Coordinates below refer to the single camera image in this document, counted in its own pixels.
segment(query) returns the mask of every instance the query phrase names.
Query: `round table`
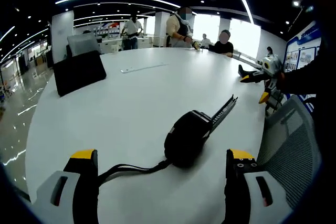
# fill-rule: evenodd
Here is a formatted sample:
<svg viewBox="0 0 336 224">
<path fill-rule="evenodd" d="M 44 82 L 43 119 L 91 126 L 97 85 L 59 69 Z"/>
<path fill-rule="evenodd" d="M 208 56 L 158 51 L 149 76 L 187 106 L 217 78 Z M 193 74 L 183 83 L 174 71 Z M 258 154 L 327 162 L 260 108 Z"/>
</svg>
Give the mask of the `round table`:
<svg viewBox="0 0 336 224">
<path fill-rule="evenodd" d="M 100 223 L 220 223 L 225 217 L 226 150 L 257 156 L 265 107 L 263 83 L 240 83 L 238 65 L 207 50 L 149 48 L 101 56 L 105 80 L 62 98 L 52 76 L 38 102 L 26 148 L 30 198 L 76 151 L 98 150 L 99 174 L 119 163 L 153 167 L 164 140 L 186 112 L 212 116 L 231 96 L 238 101 L 211 134 L 194 167 L 173 165 L 149 175 L 120 176 L 100 187 Z M 122 73 L 159 64 L 166 66 Z"/>
</svg>

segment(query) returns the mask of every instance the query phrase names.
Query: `black tape measure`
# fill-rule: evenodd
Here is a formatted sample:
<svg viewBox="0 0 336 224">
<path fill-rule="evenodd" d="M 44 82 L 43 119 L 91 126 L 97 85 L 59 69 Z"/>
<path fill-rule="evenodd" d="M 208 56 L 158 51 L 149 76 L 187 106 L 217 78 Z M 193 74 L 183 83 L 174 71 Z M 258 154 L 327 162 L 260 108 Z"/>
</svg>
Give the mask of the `black tape measure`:
<svg viewBox="0 0 336 224">
<path fill-rule="evenodd" d="M 139 172 L 144 174 L 155 173 L 165 169 L 170 164 L 176 167 L 191 167 L 201 153 L 210 134 L 219 126 L 221 121 L 231 111 L 237 102 L 232 97 L 211 118 L 197 110 L 183 115 L 169 131 L 164 142 L 164 154 L 167 158 L 152 168 L 143 168 L 127 164 L 119 164 L 98 176 L 98 186 L 116 172 Z"/>
</svg>

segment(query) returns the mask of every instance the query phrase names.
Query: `tiled floor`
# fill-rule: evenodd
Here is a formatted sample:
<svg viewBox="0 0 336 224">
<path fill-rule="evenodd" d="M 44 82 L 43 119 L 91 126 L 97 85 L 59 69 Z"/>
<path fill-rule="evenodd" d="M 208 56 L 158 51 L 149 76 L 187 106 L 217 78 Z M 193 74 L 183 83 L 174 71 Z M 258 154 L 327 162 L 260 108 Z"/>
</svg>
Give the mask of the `tiled floor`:
<svg viewBox="0 0 336 224">
<path fill-rule="evenodd" d="M 6 111 L 0 121 L 0 160 L 12 183 L 26 193 L 25 152 L 29 125 L 52 74 L 43 64 L 12 80 L 13 94 L 4 103 Z"/>
</svg>

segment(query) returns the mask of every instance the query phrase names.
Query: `gray mesh chair back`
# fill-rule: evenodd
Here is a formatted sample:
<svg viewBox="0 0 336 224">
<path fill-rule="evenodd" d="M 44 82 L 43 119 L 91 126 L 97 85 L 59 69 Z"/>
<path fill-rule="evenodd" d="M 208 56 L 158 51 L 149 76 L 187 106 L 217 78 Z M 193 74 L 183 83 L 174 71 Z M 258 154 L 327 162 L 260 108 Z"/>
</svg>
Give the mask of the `gray mesh chair back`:
<svg viewBox="0 0 336 224">
<path fill-rule="evenodd" d="M 73 56 L 82 55 L 92 51 L 101 53 L 93 33 L 68 36 L 68 42 Z"/>
<path fill-rule="evenodd" d="M 257 163 L 282 185 L 294 208 L 321 164 L 313 119 L 296 95 L 265 119 L 262 139 Z"/>
</svg>

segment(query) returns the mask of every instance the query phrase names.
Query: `display board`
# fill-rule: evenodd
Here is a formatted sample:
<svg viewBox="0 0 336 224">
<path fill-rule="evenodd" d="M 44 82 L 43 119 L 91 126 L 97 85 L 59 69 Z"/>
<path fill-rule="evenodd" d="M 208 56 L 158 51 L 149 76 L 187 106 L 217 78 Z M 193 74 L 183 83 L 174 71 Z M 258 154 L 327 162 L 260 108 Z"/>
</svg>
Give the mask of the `display board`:
<svg viewBox="0 0 336 224">
<path fill-rule="evenodd" d="M 283 63 L 283 71 L 291 72 L 303 68 L 313 61 L 318 54 L 321 44 L 321 31 L 316 22 L 310 23 L 297 36 L 287 42 L 286 54 Z M 315 94 L 299 95 L 301 101 L 314 97 Z M 305 104 L 308 111 L 313 111 L 313 106 Z"/>
</svg>

